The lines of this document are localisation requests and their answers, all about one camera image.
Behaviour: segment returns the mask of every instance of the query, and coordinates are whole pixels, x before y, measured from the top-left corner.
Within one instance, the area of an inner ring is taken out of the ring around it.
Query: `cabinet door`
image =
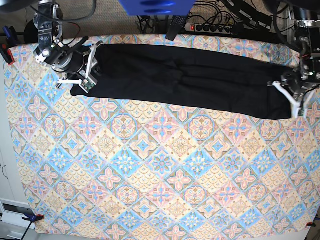
[[[8,176],[8,173],[6,171],[5,163],[2,159],[2,154],[0,150],[0,198],[1,199],[8,199],[8,200],[14,200],[14,194],[11,190],[10,182],[6,178]]]
[[[4,67],[6,68],[7,66],[7,63],[3,64],[3,58],[0,55],[0,163],[2,165],[0,169],[0,198],[27,203],[18,172],[14,144],[9,125],[4,74]],[[4,177],[2,173],[3,166],[6,166],[3,172],[9,178],[9,183],[8,179]]]

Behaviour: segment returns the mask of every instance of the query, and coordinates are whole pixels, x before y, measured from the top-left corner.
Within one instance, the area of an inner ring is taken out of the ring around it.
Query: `cable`
[[[196,3],[200,3],[200,4],[194,4],[194,5],[196,5],[196,6],[209,6],[209,7],[215,8],[215,10],[217,12],[221,11],[219,8],[225,8],[225,6],[221,7],[218,4],[216,4],[215,2],[219,2],[219,1],[214,1],[214,2],[212,2],[212,1],[196,1]],[[232,15],[233,18],[236,18],[238,21],[242,22],[242,20],[239,17],[235,16],[233,14],[233,12],[227,12],[227,11],[222,11],[222,12]]]
[[[254,1],[252,1],[252,0],[250,0],[250,1],[251,1],[251,3],[252,3],[253,7],[255,8],[255,10],[257,10],[256,5],[254,4]]]
[[[52,69],[54,72],[56,72],[57,74],[76,74],[79,75],[79,73],[75,72],[75,71],[57,71]]]
[[[31,227],[31,224],[32,224],[33,222],[31,221],[30,222],[30,224],[29,224],[29,226],[28,226],[28,228],[26,229],[26,231],[24,232],[24,234],[23,234],[23,236],[22,236],[22,238],[21,238],[21,240],[24,240],[24,238],[25,238],[25,236],[26,236],[26,234],[27,234],[27,232],[28,232],[28,230],[29,230],[29,228]]]
[[[210,24],[210,26],[212,26],[212,25],[214,24],[214,22],[216,21],[216,19],[217,19],[217,17],[218,17],[219,14],[221,14],[221,19],[222,19],[222,18],[223,18],[222,13],[221,13],[221,12],[218,12],[218,14],[216,14],[216,15],[214,15],[214,16],[212,16],[212,17],[209,17],[208,20],[205,21],[205,23],[203,23],[202,25],[204,26],[204,25],[208,24],[208,23],[210,22],[210,20],[213,19],[213,21],[212,21],[211,24]]]
[[[27,15],[28,15],[28,11],[27,11],[28,9],[27,8],[25,8],[25,22],[26,22],[26,24],[28,25],[28,19],[27,19]]]
[[[69,46],[70,44],[72,44],[72,43],[77,39],[77,37],[79,36],[79,34],[80,34],[80,32],[81,32],[81,27],[79,26],[79,24],[76,24],[76,23],[74,23],[74,22],[68,22],[68,23],[77,26],[77,27],[79,28],[79,30],[78,30],[78,32],[76,33],[74,39],[73,39],[71,42],[69,42],[68,44],[65,44],[66,46]]]
[[[210,3],[214,3],[214,5],[216,5],[216,6],[218,6],[219,8],[225,8],[226,7],[226,5],[224,5],[223,3],[223,6],[220,6],[218,3],[220,2],[220,0],[218,0],[218,1],[212,1],[212,2],[210,2]]]
[[[231,19],[231,16],[230,16],[230,15],[227,15],[225,18],[227,19],[228,16],[229,16],[229,18],[228,18],[227,21],[225,21],[225,25],[224,25],[224,27],[222,28],[222,31],[225,30],[226,26],[227,26],[227,25],[229,24],[229,22],[230,22],[230,19]]]
[[[276,14],[282,14],[287,8],[289,7],[289,4],[287,4],[284,8],[282,8],[280,11],[277,11]]]
[[[285,31],[288,31],[288,30],[290,30],[290,29],[292,29],[292,28],[294,28],[294,27],[295,27],[295,25],[292,25],[291,27],[288,27],[287,29],[282,30],[281,33],[285,32]]]
[[[212,17],[212,18],[214,18],[214,19],[212,20],[211,24],[209,25],[210,28],[211,28],[211,27],[213,26],[213,24],[215,23],[215,21],[216,21],[216,19],[217,19],[217,17],[218,17],[219,14],[221,14],[221,18],[220,18],[220,21],[219,21],[218,25],[221,24],[222,18],[223,18],[224,16],[222,15],[221,12],[219,12],[218,14],[216,14],[215,16]]]
[[[195,5],[195,6],[209,6],[209,7],[214,8],[214,9],[216,10],[216,12],[217,12],[216,15],[210,17],[207,21],[205,21],[205,23],[204,23],[203,25],[206,25],[207,23],[209,23],[209,21],[210,21],[211,19],[214,18],[214,21],[212,22],[212,24],[213,24],[213,23],[216,21],[218,14],[221,14],[221,20],[220,20],[220,23],[221,23],[222,18],[223,18],[223,15],[222,15],[221,10],[220,10],[219,8],[217,8],[216,6],[212,5],[212,4],[203,4],[203,3],[201,3],[201,2],[202,2],[202,1],[196,1],[196,4],[194,4],[194,5]]]
[[[228,14],[228,15],[232,18],[232,20],[234,21],[234,23],[237,23],[237,21],[235,20],[234,16],[232,16],[229,12],[227,12],[227,11],[222,11],[221,13],[226,13],[226,14]]]
[[[202,20],[204,20],[205,22],[207,21],[203,16],[201,15],[192,15],[192,16],[189,16],[187,19],[192,19],[192,18],[201,18]]]
[[[138,18],[138,23],[140,25],[140,29],[139,30],[140,30],[141,34],[146,34],[148,27],[152,30],[151,33],[154,33],[155,23],[152,21],[153,26],[150,26],[149,23],[152,20],[150,16],[136,16],[136,17]]]
[[[46,18],[48,20],[54,21],[54,22],[60,22],[60,23],[79,22],[79,21],[87,20],[87,19],[91,18],[95,14],[96,9],[97,9],[97,0],[92,0],[92,9],[91,9],[91,12],[87,16],[76,18],[76,19],[54,19],[54,18],[46,16],[42,12],[38,11],[37,9],[35,9],[33,6],[30,6],[30,8],[33,11],[35,11],[36,13],[38,13],[39,15],[41,15],[42,17],[44,17],[44,18]]]
[[[281,16],[276,16],[278,19],[282,19],[282,20],[288,20],[289,19],[289,16],[288,17],[286,17],[286,18],[284,18],[284,17],[281,17]]]
[[[312,92],[313,90],[316,90],[320,87],[320,84],[318,84],[317,86],[314,86],[313,88],[309,89],[308,91],[306,91],[304,94],[303,94],[303,98],[302,98],[302,101],[301,101],[301,106],[303,106],[305,104],[305,98],[306,98],[306,95],[307,93],[310,93]]]
[[[278,23],[277,23],[277,14],[274,14],[273,15],[273,27],[274,27],[274,30],[276,32],[276,34],[278,35],[279,39],[290,49],[292,49],[293,51],[296,51],[296,52],[300,52],[300,49],[299,47],[297,47],[295,44],[290,44],[287,39],[282,35],[279,27],[278,27]]]
[[[4,165],[3,168],[2,168],[2,174],[3,174],[3,176],[4,176],[6,179],[9,180],[9,178],[5,175],[5,172],[4,172],[5,167],[6,167],[6,165]]]

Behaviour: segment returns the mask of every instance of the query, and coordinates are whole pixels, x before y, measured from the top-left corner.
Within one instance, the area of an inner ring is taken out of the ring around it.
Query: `patterned tablecloth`
[[[115,35],[107,44],[197,48],[296,66],[262,42]],[[72,97],[35,45],[4,64],[13,148],[38,233],[131,240],[235,240],[302,231],[320,206],[320,102],[306,119]]]

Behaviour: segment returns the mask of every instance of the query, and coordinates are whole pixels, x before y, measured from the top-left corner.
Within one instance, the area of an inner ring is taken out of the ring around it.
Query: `electrical outlet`
[[[192,33],[221,33],[221,34],[229,34],[231,31],[231,26],[224,25],[210,25],[210,24],[197,24],[197,23],[187,23],[184,26],[185,31]]]

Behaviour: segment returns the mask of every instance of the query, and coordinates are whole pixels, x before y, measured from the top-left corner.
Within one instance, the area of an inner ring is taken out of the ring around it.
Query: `black pants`
[[[158,102],[227,111],[259,119],[289,119],[291,105],[268,82],[288,67],[247,57],[171,46],[105,44],[96,59],[102,70],[88,94],[72,96]]]

